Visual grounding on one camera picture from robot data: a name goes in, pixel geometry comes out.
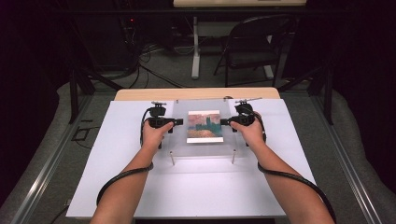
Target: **dark background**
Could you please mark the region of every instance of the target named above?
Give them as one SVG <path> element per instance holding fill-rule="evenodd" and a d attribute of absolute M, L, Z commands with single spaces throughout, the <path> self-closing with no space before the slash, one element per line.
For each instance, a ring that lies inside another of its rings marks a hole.
<path fill-rule="evenodd" d="M 169 7 L 171 1 L 145 1 L 141 7 Z M 308 1 L 309 8 L 355 7 L 360 13 L 349 27 L 350 40 L 339 50 L 333 87 L 347 100 L 361 131 L 368 161 L 396 192 L 395 75 L 396 20 L 391 6 L 379 1 Z M 48 129 L 59 102 L 56 90 L 68 82 L 74 64 L 96 70 L 126 70 L 136 57 L 125 45 L 117 18 L 79 17 L 73 23 L 46 13 L 52 7 L 113 9 L 110 0 L 2 1 L 0 3 L 0 203 L 23 174 Z M 139 4 L 130 1 L 128 4 Z M 150 40 L 166 34 L 169 24 L 146 21 Z M 298 77 L 320 65 L 345 20 L 303 18 L 290 48 L 284 77 Z"/>

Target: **handheld controller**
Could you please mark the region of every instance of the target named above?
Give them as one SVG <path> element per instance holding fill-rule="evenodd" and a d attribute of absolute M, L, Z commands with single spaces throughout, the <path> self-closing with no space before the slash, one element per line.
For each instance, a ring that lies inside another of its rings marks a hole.
<path fill-rule="evenodd" d="M 229 119 L 221 119 L 221 125 L 230 125 L 231 121 L 237 122 L 244 126 L 249 126 L 254 122 L 254 118 L 257 118 L 262 125 L 262 139 L 264 142 L 267 140 L 267 136 L 265 134 L 264 125 L 262 124 L 262 118 L 258 116 L 253 111 L 253 107 L 247 103 L 248 100 L 240 100 L 236 101 L 239 105 L 235 106 L 236 112 L 238 113 L 237 116 L 230 117 Z"/>
<path fill-rule="evenodd" d="M 166 112 L 166 108 L 163 107 L 163 105 L 166 105 L 166 103 L 160 103 L 160 102 L 151 102 L 154 104 L 154 107 L 151 107 L 148 109 L 149 114 L 151 115 L 150 118 L 148 118 L 148 124 L 152 128 L 161 128 L 163 125 L 173 122 L 174 127 L 177 125 L 183 125 L 183 119 L 169 119 L 169 118 L 164 118 L 160 116 L 164 116 Z M 168 133 L 173 132 L 173 127 L 168 131 Z"/>

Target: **gray carpet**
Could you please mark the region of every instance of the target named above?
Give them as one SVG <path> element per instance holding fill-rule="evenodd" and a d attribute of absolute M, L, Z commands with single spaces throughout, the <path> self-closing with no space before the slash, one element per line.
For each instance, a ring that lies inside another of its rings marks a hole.
<path fill-rule="evenodd" d="M 202 75 L 199 79 L 192 80 L 189 75 L 191 73 L 191 57 L 170 54 L 163 51 L 152 53 L 150 61 L 145 63 L 145 65 L 186 87 L 223 86 L 222 73 L 215 77 L 212 76 L 214 67 L 219 59 L 218 55 L 203 57 L 201 60 L 202 64 L 204 64 L 201 66 Z M 161 78 L 148 75 L 145 71 L 140 72 L 141 75 L 134 88 L 174 88 L 174 86 Z M 233 76 L 232 81 L 245 78 L 254 79 L 262 75 L 262 70 L 258 69 L 253 72 L 239 71 L 235 72 L 235 74 L 243 75 Z M 128 87 L 133 83 L 135 77 L 136 74 L 133 74 L 115 81 L 123 87 Z M 115 96 L 115 92 L 103 83 L 94 81 L 94 84 L 97 92 L 90 98 L 91 102 L 87 110 L 78 121 L 79 128 L 92 129 L 90 129 L 85 141 L 79 141 L 80 145 L 75 141 L 71 141 L 71 139 L 67 139 L 60 162 L 40 200 L 33 209 L 28 223 L 50 223 L 64 208 L 64 201 L 73 197 L 85 162 L 90 154 L 90 149 L 87 147 L 92 147 L 99 130 L 95 127 L 101 125 L 108 104 Z M 268 86 L 269 84 L 270 81 L 250 86 Z M 296 89 L 303 90 L 304 88 L 305 85 L 300 85 Z M 10 223 L 14 218 L 47 158 L 59 146 L 65 130 L 70 127 L 67 124 L 70 118 L 70 99 L 67 84 L 59 89 L 59 94 L 61 102 L 55 119 L 24 176 L 2 206 L 0 210 L 1 223 Z M 334 153 L 332 138 L 323 125 L 320 118 L 321 115 L 315 109 L 311 97 L 304 91 L 294 91 L 282 93 L 281 98 L 285 100 L 288 106 L 314 177 L 332 202 L 338 223 L 368 223 Z M 364 158 L 359 129 L 347 108 L 346 102 L 338 94 L 333 97 L 333 121 L 333 127 L 340 136 L 343 146 L 346 148 L 353 165 L 366 186 L 368 194 L 371 196 L 373 204 L 382 219 L 382 223 L 396 223 L 396 216 L 392 214 L 392 211 L 396 211 L 395 195 L 382 185 L 374 170 Z M 88 221 L 65 218 L 64 214 L 62 214 L 56 223 L 88 223 Z M 279 219 L 276 223 L 287 223 L 287 220 Z"/>

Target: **picture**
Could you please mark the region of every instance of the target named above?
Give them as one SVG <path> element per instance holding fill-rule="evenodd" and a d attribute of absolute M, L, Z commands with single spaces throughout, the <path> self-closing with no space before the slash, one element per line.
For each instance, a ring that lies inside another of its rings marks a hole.
<path fill-rule="evenodd" d="M 187 143 L 215 142 L 223 142 L 219 111 L 189 111 Z"/>

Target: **desk leg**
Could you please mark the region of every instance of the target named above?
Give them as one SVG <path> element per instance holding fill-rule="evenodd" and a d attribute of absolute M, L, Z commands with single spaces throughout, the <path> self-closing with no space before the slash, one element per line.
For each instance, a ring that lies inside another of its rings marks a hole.
<path fill-rule="evenodd" d="M 198 21 L 196 17 L 194 17 L 193 29 L 194 29 L 194 58 L 192 61 L 191 78 L 197 79 L 199 77 L 200 55 L 199 55 L 199 45 L 198 45 Z"/>

